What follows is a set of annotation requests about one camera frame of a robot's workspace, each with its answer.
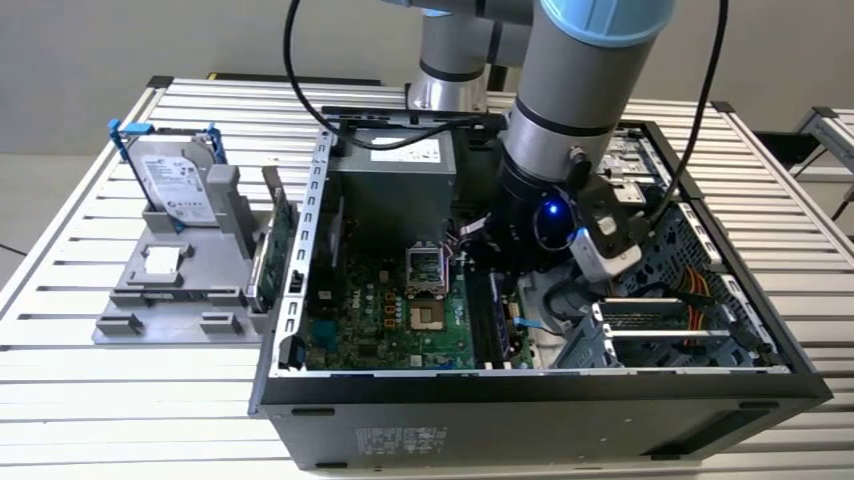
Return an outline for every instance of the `robot end effector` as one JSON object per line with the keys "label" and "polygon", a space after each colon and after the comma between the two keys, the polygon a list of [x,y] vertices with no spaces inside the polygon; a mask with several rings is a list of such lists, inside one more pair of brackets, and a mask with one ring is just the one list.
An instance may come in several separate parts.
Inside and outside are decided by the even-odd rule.
{"label": "robot end effector", "polygon": [[535,1],[499,193],[460,232],[482,268],[518,276],[574,257],[599,281],[640,260],[648,222],[627,216],[595,169],[672,4]]}

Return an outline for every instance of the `slotted aluminum surface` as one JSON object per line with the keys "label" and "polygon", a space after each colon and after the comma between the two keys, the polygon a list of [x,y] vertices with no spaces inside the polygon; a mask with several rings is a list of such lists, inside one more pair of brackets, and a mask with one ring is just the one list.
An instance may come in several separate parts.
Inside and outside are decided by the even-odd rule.
{"label": "slotted aluminum surface", "polygon": [[[398,88],[311,85],[323,104],[400,107]],[[512,96],[492,96],[491,108]],[[694,107],[634,101],[678,152]],[[128,120],[201,128],[215,121],[240,191],[269,209],[260,167],[277,165],[302,198],[316,126],[280,84],[176,80],[147,90]],[[854,477],[854,262],[850,245],[755,145],[735,115],[706,110],[691,174],[835,399],[702,464],[604,466],[596,478]],[[143,229],[143,198],[107,148],[0,293],[0,471],[4,479],[295,478],[276,433],[245,418],[256,351],[245,346],[95,347],[107,292]],[[594,465],[395,472],[432,476],[594,475]],[[364,476],[378,475],[364,472]]]}

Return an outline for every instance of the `white wall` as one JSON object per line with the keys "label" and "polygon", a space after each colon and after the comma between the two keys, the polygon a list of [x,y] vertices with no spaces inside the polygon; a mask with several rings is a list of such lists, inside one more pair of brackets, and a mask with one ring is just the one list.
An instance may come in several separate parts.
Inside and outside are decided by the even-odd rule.
{"label": "white wall", "polygon": [[[680,0],[636,97],[694,99],[717,2]],[[306,0],[304,75],[403,84],[418,63],[419,16],[379,0]],[[80,154],[105,142],[153,74],[280,73],[287,0],[1,0],[0,152]],[[790,128],[809,106],[854,106],[849,0],[733,2],[714,98],[757,127]]]}

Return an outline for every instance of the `colored wires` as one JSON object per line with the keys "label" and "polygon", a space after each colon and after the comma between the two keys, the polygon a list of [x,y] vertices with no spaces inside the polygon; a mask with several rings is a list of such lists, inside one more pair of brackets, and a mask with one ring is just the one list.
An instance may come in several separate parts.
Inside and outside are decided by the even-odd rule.
{"label": "colored wires", "polygon": [[[688,293],[692,295],[703,295],[706,297],[710,296],[711,290],[708,289],[708,282],[703,275],[696,271],[694,267],[687,267],[684,270],[684,275],[682,277],[682,284],[679,285],[679,290],[688,289]],[[688,305],[688,330],[702,330],[703,323],[706,320],[706,314],[699,311],[695,307]],[[692,345],[692,340],[686,340],[684,345]]]}

